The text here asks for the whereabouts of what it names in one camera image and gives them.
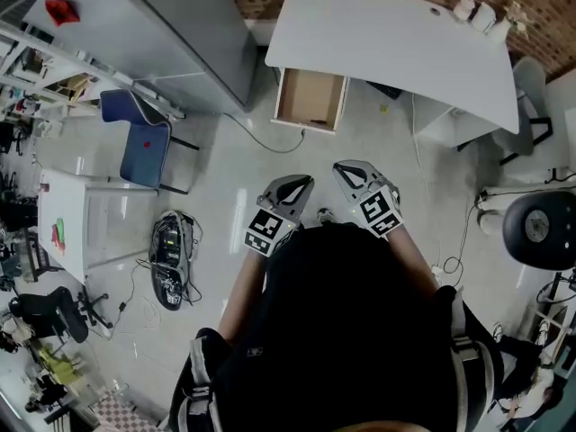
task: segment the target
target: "black shirt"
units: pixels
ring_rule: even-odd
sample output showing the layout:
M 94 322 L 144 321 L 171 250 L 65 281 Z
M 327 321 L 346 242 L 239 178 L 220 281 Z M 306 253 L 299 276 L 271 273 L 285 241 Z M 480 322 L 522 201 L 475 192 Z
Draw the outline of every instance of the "black shirt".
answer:
M 450 322 L 438 305 L 415 293 L 388 243 L 367 230 L 296 232 L 270 258 L 247 334 L 212 380 L 223 430 L 377 420 L 455 430 Z M 468 313 L 469 333 L 500 358 Z

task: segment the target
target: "white cup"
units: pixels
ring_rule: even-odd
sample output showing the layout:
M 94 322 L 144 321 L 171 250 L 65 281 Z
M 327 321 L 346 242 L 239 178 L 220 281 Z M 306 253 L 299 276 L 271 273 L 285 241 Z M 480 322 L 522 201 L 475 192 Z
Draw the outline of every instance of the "white cup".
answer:
M 478 32 L 488 32 L 496 22 L 496 13 L 489 4 L 482 2 L 472 18 L 472 27 Z

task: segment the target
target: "red object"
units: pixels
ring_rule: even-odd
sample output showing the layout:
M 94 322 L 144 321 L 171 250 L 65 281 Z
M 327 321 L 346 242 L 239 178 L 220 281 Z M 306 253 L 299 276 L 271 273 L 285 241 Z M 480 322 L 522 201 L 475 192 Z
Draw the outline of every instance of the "red object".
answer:
M 57 27 L 64 23 L 80 22 L 80 18 L 68 0 L 46 0 L 46 11 Z
M 52 243 L 60 253 L 64 254 L 64 251 L 66 250 L 66 245 L 60 241 L 58 235 L 58 226 L 56 224 L 52 226 Z

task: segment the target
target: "backpack strap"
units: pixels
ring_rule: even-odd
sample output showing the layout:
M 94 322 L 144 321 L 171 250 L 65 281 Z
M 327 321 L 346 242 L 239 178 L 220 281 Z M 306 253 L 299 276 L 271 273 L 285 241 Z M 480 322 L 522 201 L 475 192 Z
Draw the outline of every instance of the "backpack strap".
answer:
M 457 432 L 471 432 L 488 411 L 494 394 L 494 366 L 488 348 L 466 333 L 462 288 L 452 301 L 452 360 L 458 390 Z
M 206 368 L 203 345 L 205 337 L 190 344 L 190 371 L 194 380 L 192 394 L 188 395 L 178 411 L 178 432 L 221 432 L 222 426 L 216 395 L 211 391 L 211 378 Z

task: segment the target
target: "green object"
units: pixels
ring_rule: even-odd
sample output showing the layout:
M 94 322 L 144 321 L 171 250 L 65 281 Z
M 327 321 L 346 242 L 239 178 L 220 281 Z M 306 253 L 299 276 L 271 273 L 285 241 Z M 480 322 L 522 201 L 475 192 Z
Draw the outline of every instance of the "green object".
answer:
M 56 229 L 58 231 L 58 240 L 66 243 L 66 241 L 64 241 L 64 220 L 62 218 L 56 220 Z

